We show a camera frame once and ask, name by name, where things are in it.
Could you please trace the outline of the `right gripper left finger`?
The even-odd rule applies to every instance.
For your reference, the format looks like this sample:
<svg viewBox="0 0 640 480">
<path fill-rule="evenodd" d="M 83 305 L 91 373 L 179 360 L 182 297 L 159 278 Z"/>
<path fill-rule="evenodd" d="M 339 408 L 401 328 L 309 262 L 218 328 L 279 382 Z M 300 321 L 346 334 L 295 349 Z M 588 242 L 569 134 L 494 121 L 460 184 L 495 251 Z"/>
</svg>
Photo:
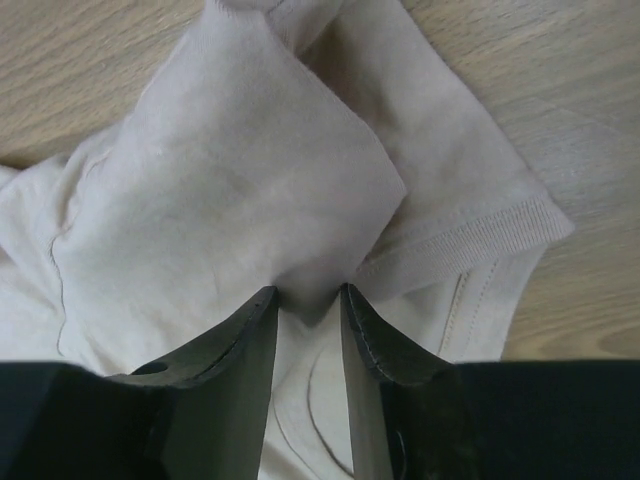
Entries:
<svg viewBox="0 0 640 480">
<path fill-rule="evenodd" d="M 254 479 L 266 428 L 278 331 L 276 288 L 119 381 L 157 395 L 144 479 Z"/>
</svg>

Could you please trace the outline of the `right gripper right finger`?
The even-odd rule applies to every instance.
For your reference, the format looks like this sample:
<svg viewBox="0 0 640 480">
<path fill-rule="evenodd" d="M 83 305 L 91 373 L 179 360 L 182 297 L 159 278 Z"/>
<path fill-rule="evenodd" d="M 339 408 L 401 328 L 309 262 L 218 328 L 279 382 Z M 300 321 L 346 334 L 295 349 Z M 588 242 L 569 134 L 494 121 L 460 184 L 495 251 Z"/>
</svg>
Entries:
<svg viewBox="0 0 640 480">
<path fill-rule="evenodd" d="M 340 289 L 340 325 L 355 478 L 479 478 L 455 367 L 389 324 L 351 284 Z"/>
</svg>

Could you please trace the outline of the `beige t-shirt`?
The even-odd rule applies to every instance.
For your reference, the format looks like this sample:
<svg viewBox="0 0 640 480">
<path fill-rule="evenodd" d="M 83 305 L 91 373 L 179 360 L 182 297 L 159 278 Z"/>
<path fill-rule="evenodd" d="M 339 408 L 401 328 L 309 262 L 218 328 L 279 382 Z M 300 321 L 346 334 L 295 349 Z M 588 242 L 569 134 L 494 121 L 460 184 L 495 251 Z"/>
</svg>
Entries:
<svg viewBox="0 0 640 480">
<path fill-rule="evenodd" d="M 120 122 L 1 170 L 1 356 L 129 373 L 281 294 L 263 479 L 353 475 L 337 291 L 496 360 L 570 220 L 398 1 L 209 1 Z"/>
</svg>

